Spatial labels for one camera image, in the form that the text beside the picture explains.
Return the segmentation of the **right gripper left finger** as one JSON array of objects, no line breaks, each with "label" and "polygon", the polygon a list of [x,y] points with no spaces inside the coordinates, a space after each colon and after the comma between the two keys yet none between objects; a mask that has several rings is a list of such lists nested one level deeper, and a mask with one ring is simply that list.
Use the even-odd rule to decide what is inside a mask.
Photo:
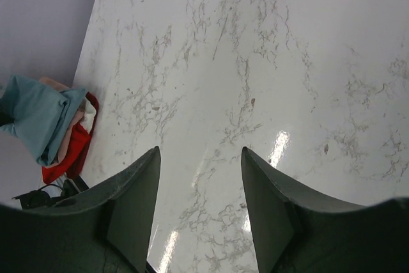
[{"label": "right gripper left finger", "polygon": [[123,171],[60,201],[61,272],[146,272],[160,178],[156,146]]}]

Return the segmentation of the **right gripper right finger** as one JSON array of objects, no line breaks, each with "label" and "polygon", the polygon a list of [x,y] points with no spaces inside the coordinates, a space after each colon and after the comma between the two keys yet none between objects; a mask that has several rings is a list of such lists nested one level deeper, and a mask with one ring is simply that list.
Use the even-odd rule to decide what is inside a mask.
[{"label": "right gripper right finger", "polygon": [[242,181],[260,272],[376,272],[365,207],[318,192],[248,147]]}]

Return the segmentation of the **blue grey t shirt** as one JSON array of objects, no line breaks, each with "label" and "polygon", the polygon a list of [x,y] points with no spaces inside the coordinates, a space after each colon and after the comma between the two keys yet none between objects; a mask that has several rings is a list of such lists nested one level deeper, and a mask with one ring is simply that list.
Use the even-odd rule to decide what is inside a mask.
[{"label": "blue grey t shirt", "polygon": [[1,97],[1,130],[20,139],[37,164],[49,166],[56,156],[51,148],[62,114],[86,93],[84,88],[58,92],[40,81],[13,75]]}]

